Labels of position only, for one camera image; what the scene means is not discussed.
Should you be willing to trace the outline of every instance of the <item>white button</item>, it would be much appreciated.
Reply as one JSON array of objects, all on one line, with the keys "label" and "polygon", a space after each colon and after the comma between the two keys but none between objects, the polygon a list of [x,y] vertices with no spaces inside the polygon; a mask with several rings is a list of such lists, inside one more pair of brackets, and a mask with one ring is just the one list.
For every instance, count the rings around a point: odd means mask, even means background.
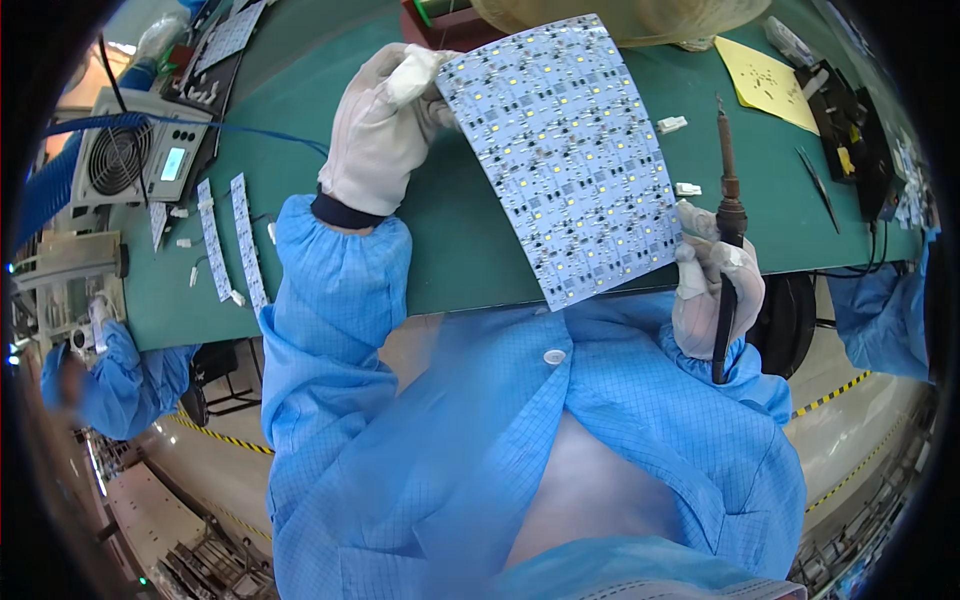
[{"label": "white button", "polygon": [[543,353],[543,362],[547,365],[556,367],[564,361],[566,358],[566,352],[563,350],[548,350]]}]

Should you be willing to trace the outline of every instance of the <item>blue cable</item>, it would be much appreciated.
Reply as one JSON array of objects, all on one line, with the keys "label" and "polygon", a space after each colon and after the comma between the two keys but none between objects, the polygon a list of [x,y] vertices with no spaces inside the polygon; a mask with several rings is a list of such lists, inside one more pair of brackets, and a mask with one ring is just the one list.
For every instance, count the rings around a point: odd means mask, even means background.
[{"label": "blue cable", "polygon": [[312,139],[304,139],[302,137],[296,137],[295,135],[290,135],[289,133],[280,133],[280,132],[270,132],[267,130],[259,130],[252,127],[244,127],[242,125],[231,125],[229,123],[214,123],[206,121],[193,121],[190,119],[178,119],[175,117],[163,117],[155,114],[150,114],[147,112],[122,112],[119,114],[104,114],[94,117],[84,117],[81,119],[73,119],[71,121],[64,121],[63,123],[58,123],[52,125],[43,132],[43,137],[49,135],[56,135],[58,133],[67,133],[67,132],[78,132],[81,130],[89,129],[100,129],[104,127],[123,127],[123,128],[136,128],[140,125],[143,125],[148,119],[159,121],[161,123],[175,123],[180,125],[205,125],[209,127],[214,127],[221,130],[226,130],[228,132],[247,132],[247,133],[259,133],[261,135],[266,135],[267,137],[272,137],[274,139],[280,139],[288,142],[299,142],[307,148],[316,151],[321,156],[326,158],[327,153],[329,152],[329,147],[326,144],[323,144]]}]

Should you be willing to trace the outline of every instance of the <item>yellow and black floor tape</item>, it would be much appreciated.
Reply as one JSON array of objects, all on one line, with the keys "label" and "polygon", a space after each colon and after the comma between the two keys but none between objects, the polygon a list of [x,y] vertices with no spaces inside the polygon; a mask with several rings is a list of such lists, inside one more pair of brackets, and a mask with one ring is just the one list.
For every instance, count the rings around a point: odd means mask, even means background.
[{"label": "yellow and black floor tape", "polygon": [[271,538],[271,537],[268,536],[267,534],[263,533],[262,531],[260,531],[260,530],[257,529],[256,527],[253,527],[252,525],[248,525],[248,524],[245,523],[244,521],[240,520],[240,519],[237,518],[237,516],[235,516],[233,513],[231,513],[230,511],[228,511],[228,510],[225,509],[224,507],[220,506],[219,504],[217,504],[217,503],[214,502],[213,500],[210,500],[209,498],[204,498],[204,501],[205,501],[207,504],[209,504],[210,506],[212,506],[213,508],[215,508],[215,509],[217,509],[218,511],[220,511],[221,513],[223,513],[224,515],[229,516],[229,517],[230,517],[231,519],[233,519],[234,521],[236,521],[236,522],[240,523],[241,525],[243,525],[243,527],[244,527],[245,529],[247,529],[248,531],[254,532],[254,533],[257,534],[258,536],[260,536],[260,537],[262,537],[262,538],[265,538],[267,541],[270,541],[270,542],[273,542],[273,541],[274,541],[273,538]]},{"label": "yellow and black floor tape", "polygon": [[874,451],[871,452],[871,453],[867,456],[867,458],[863,459],[863,462],[860,463],[859,465],[857,465],[856,468],[853,470],[853,472],[851,472],[851,474],[847,475],[847,478],[844,479],[843,481],[841,481],[840,483],[838,483],[835,488],[833,488],[832,490],[830,490],[830,491],[827,493],[827,495],[825,495],[824,497],[820,498],[819,500],[817,500],[816,502],[814,502],[813,504],[811,504],[810,506],[808,506],[808,507],[806,508],[806,510],[804,511],[804,514],[809,513],[809,512],[812,511],[813,509],[817,508],[818,506],[820,506],[821,504],[823,504],[824,502],[826,502],[826,501],[827,501],[827,498],[829,498],[829,497],[831,497],[832,495],[834,495],[835,493],[837,493],[837,490],[839,490],[840,488],[844,487],[851,479],[853,479],[853,476],[856,475],[862,468],[864,468],[864,466],[866,466],[866,464],[870,462],[870,459],[872,459],[872,458],[874,458],[874,457],[876,456],[876,454],[880,451],[880,449],[883,448],[883,445],[890,441],[890,438],[893,437],[894,432],[897,431],[897,429],[900,427],[900,425],[903,423],[903,421],[904,421],[905,419],[906,419],[906,416],[900,416],[900,418],[897,419],[897,423],[894,425],[894,428],[891,429],[891,430],[890,430],[890,433],[888,433],[888,434],[886,435],[886,437],[883,438],[883,441],[881,441],[880,444],[879,444],[876,448],[874,448]]},{"label": "yellow and black floor tape", "polygon": [[243,440],[237,440],[236,438],[232,438],[231,436],[225,436],[222,433],[217,433],[216,431],[211,431],[204,427],[200,427],[190,419],[183,419],[182,417],[177,417],[176,415],[167,415],[167,419],[175,420],[176,422],[183,425],[184,427],[189,427],[190,429],[194,429],[201,433],[205,433],[211,438],[216,438],[221,442],[227,442],[228,444],[239,445],[242,448],[246,448],[247,450],[253,450],[254,452],[259,452],[260,454],[268,454],[271,456],[276,454],[266,446],[253,444],[251,442],[244,442]]},{"label": "yellow and black floor tape", "polygon": [[869,377],[872,373],[873,373],[872,371],[864,371],[862,374],[858,375],[857,378],[854,379],[853,381],[848,381],[846,384],[840,386],[839,389],[833,390],[832,392],[820,398],[816,402],[807,404],[804,408],[798,408],[797,410],[793,411],[793,414],[790,415],[790,420],[796,419],[797,417],[802,417],[803,415],[809,413],[810,411],[820,408],[824,404],[830,402],[837,396],[840,396],[841,394],[846,392],[848,389],[852,388],[856,384],[860,383],[861,381]]}]

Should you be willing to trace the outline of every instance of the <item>workbench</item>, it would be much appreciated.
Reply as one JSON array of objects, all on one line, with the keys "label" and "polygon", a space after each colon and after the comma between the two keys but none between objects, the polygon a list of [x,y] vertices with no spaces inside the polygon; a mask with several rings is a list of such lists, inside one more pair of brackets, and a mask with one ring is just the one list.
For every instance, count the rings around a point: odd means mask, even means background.
[{"label": "workbench", "polygon": [[[349,3],[282,0],[265,12],[237,74],[227,122],[287,132],[328,142],[341,93],[360,65],[388,42],[401,41],[396,0]],[[856,88],[856,71],[827,22],[807,2],[777,0],[762,17],[724,36],[779,57],[762,22],[773,14],[801,36],[817,56],[827,57]],[[853,186],[829,180],[819,139],[778,117],[736,102],[730,75],[715,50],[689,53],[674,46],[623,49],[650,118],[683,115],[689,125],[660,136],[672,181],[703,187],[696,205],[715,209],[720,199],[720,145],[716,129],[719,92],[730,116],[740,200],[749,215],[747,237],[764,273],[864,264],[871,240],[860,217]],[[795,150],[804,146],[825,180],[837,234]],[[276,214],[293,194],[314,193],[323,158],[289,142],[242,132],[223,132],[216,162],[203,173],[214,197],[246,174],[251,214]],[[196,193],[189,203],[196,202]],[[232,206],[215,205],[224,257],[233,287],[246,295]],[[397,212],[413,235],[407,289],[410,315],[467,310],[542,300],[533,272],[466,140],[443,132],[414,172]],[[193,288],[190,270],[202,246],[177,248],[176,238],[202,235],[199,217],[172,220],[173,230],[154,254],[147,211],[115,207],[110,227],[130,250],[124,290],[128,325],[141,350],[197,344],[259,334],[253,312],[220,303],[206,263]],[[283,272],[267,233],[254,225],[267,293],[276,297]],[[877,239],[879,260],[883,227]],[[889,227],[887,260],[916,258],[921,235]],[[669,289],[677,283],[668,265],[622,286],[624,290]]]}]

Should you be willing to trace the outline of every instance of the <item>digital display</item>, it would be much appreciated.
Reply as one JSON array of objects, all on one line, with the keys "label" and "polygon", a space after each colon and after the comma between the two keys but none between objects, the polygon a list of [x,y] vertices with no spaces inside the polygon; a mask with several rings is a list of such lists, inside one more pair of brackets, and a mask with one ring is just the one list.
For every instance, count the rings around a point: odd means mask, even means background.
[{"label": "digital display", "polygon": [[186,150],[183,148],[171,148],[167,155],[167,161],[163,164],[163,172],[160,173],[161,181],[173,181],[177,178],[180,171],[180,164],[183,162],[183,155]]}]

